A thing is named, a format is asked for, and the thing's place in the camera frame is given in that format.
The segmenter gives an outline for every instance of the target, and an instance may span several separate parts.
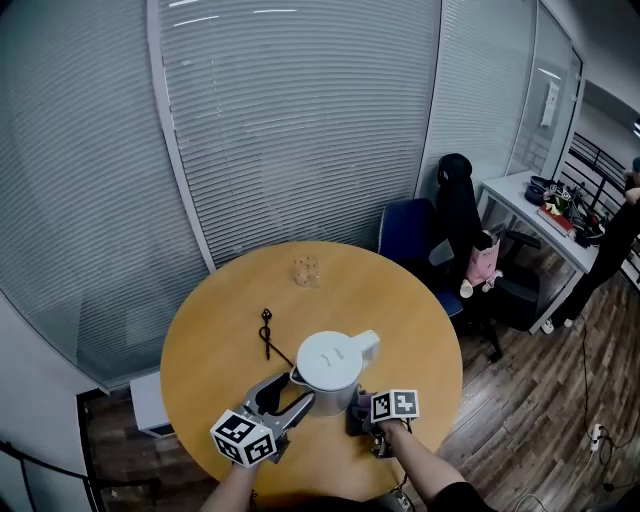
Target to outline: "pink bag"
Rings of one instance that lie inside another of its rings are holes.
[[[493,247],[479,251],[475,247],[471,250],[469,266],[467,267],[467,280],[471,286],[479,285],[489,279],[496,270],[500,252],[500,239]]]

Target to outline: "power strip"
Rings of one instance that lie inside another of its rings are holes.
[[[602,435],[602,425],[600,423],[596,423],[593,426],[593,432],[591,433],[591,451],[597,452],[600,449],[600,443],[602,439],[600,436]]]

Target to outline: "wooden floor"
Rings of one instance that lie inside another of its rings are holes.
[[[546,271],[566,273],[549,251],[535,257]],[[460,342],[463,398],[439,454],[496,510],[512,511],[527,493],[536,494],[549,512],[558,512],[567,497],[568,511],[609,497],[597,457],[577,481],[590,455],[583,429],[582,336],[586,328],[588,424],[603,424],[621,444],[640,414],[640,296],[618,273],[594,294],[584,316],[586,326],[578,319],[573,328],[550,336],[498,326],[505,355],[497,364],[488,362],[487,344],[471,338]],[[108,510],[198,509],[214,482],[175,437],[154,441],[137,431],[128,391],[94,400],[88,410],[98,477],[158,476],[163,482],[155,508],[134,488],[117,489],[115,495],[105,491]],[[614,453],[604,478],[615,485],[640,480],[640,436]],[[528,500],[520,510],[540,509]]]

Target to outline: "round wooden table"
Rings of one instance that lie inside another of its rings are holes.
[[[305,256],[317,258],[318,288],[294,282],[294,261]],[[216,270],[185,300],[167,334],[161,364],[167,413],[180,442],[211,476],[220,480],[230,461],[216,450],[209,429],[249,388],[289,370],[275,351],[269,361],[265,357],[258,336],[264,308],[273,313],[272,342],[294,362],[302,341],[315,332],[376,331],[380,353],[360,383],[369,391],[417,389],[421,417],[412,423],[413,433],[438,448],[458,411],[462,360],[436,298],[373,252],[292,242],[258,249]],[[370,438],[347,436],[344,414],[308,415],[289,439],[282,460],[265,461],[258,474],[256,491],[266,503],[302,495],[362,501],[395,487],[402,476],[395,459],[369,453]]]

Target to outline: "human arm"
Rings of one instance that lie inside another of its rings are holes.
[[[423,446],[400,421],[383,421],[380,428],[391,445],[393,455],[427,504],[445,487],[465,482],[457,469]]]
[[[624,193],[624,197],[627,200],[627,203],[635,205],[638,201],[640,201],[640,187],[627,190]]]
[[[200,512],[246,512],[259,467],[260,464],[250,468],[232,464],[224,480],[207,498]]]

